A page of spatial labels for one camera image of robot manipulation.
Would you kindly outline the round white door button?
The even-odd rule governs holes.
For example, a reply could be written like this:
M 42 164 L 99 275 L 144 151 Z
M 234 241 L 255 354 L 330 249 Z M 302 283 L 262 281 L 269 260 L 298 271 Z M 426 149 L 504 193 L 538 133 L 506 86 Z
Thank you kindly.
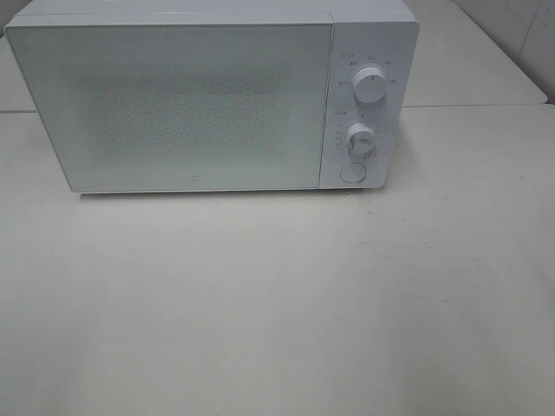
M 367 171 L 364 164 L 350 163 L 342 167 L 340 177 L 343 182 L 354 184 L 364 181 L 366 173 Z

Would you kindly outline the white timer knob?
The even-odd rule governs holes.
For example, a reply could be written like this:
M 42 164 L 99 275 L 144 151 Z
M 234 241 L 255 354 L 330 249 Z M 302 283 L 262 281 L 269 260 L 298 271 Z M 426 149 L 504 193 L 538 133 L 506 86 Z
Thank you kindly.
M 366 155 L 375 149 L 377 134 L 373 127 L 365 123 L 356 123 L 347 129 L 345 142 L 349 153 Z

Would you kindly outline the white microwave door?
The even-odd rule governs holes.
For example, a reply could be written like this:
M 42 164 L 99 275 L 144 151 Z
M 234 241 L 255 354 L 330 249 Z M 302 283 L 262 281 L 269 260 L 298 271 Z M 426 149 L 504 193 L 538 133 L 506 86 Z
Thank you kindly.
M 71 190 L 315 188 L 328 24 L 11 28 Z

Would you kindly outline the upper white power knob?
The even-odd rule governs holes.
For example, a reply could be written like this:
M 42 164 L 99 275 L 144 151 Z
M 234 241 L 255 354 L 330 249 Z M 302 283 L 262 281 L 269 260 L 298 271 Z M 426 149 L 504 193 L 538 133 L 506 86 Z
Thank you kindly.
M 356 99 L 362 104 L 372 104 L 381 100 L 388 87 L 385 70 L 375 64 L 359 68 L 351 77 L 351 85 Z

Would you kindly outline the white microwave oven body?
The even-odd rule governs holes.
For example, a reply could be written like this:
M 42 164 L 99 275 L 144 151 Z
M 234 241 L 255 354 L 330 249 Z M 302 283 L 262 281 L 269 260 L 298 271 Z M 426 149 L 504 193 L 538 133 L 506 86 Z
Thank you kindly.
M 4 33 L 10 45 L 9 29 L 21 27 L 309 24 L 328 24 L 332 28 L 318 186 L 180 192 L 382 187 L 388 176 L 420 30 L 413 13 L 401 1 L 33 1 L 13 16 L 5 26 Z M 354 95 L 351 77 L 359 68 L 370 64 L 385 70 L 388 87 L 381 100 L 362 104 Z M 365 123 L 375 129 L 377 142 L 371 153 L 349 153 L 345 134 L 356 123 Z M 354 184 L 342 181 L 340 171 L 350 163 L 365 165 L 367 173 L 364 181 Z

